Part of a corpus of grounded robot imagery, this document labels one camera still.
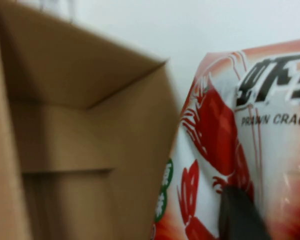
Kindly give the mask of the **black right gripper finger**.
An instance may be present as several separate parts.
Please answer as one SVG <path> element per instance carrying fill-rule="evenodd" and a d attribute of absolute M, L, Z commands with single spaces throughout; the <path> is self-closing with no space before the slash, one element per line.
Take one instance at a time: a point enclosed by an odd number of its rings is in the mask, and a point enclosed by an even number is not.
<path fill-rule="evenodd" d="M 221 193 L 218 216 L 221 240 L 266 240 L 268 231 L 249 196 L 240 188 L 227 185 Z"/>

